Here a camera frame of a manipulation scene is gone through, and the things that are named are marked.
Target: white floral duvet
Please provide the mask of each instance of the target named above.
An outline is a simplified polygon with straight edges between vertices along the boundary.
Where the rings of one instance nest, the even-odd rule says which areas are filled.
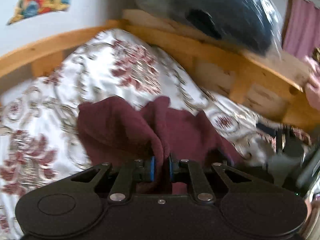
[[[159,95],[168,96],[175,109],[192,113],[203,109],[249,165],[264,163],[274,155],[272,139],[255,128],[257,114],[221,95],[201,91],[164,51],[119,29],[101,32],[50,77],[36,79],[21,97],[1,108],[3,239],[23,235],[14,214],[21,196],[90,167],[77,137],[77,106],[113,95],[136,109]]]

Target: metal screw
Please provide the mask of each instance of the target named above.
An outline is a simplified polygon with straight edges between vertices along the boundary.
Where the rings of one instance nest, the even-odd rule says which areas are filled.
[[[136,163],[137,168],[141,168],[144,166],[144,161],[142,159],[135,159],[134,161]]]
[[[125,199],[125,194],[122,193],[113,193],[110,195],[112,201],[122,201]]]
[[[200,193],[198,199],[201,201],[210,201],[213,199],[213,196],[210,193]]]

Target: round black pad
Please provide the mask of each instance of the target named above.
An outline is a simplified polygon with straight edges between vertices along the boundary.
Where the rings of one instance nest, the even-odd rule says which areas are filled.
[[[39,201],[38,208],[44,214],[58,216],[74,209],[76,200],[66,194],[54,194],[45,196]]]
[[[231,225],[260,237],[293,233],[307,216],[304,201],[291,192],[228,193],[220,209]]]
[[[49,237],[75,234],[92,225],[102,212],[100,198],[93,192],[43,193],[32,191],[16,206],[24,232]]]

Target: maroon blanket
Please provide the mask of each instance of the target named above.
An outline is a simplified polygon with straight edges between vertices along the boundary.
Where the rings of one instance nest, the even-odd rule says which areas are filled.
[[[220,149],[233,163],[242,161],[239,153],[217,133],[203,111],[193,116],[188,111],[169,108],[169,105],[167,97],[149,102],[140,111],[134,110],[120,97],[80,105],[79,138],[93,165],[111,162],[113,166],[120,166],[130,159],[154,155],[156,181],[148,186],[154,189],[163,187],[160,181],[168,179],[168,165],[164,163],[170,153],[174,153],[177,159],[210,165],[219,161],[220,157],[213,151]],[[173,184],[173,193],[184,190],[183,185]]]

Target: wooden headboard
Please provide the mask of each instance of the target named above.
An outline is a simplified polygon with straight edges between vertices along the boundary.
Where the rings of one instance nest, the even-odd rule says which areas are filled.
[[[0,78],[27,64],[31,64],[34,77],[49,75],[64,60],[66,50],[111,28],[124,29],[159,46],[199,86],[217,91],[265,117],[307,131],[320,123],[320,113],[309,106],[302,89],[309,76],[307,65],[284,52],[282,60],[258,57],[140,10],[125,10],[123,19],[109,20],[105,26],[58,34],[12,51],[0,57]]]

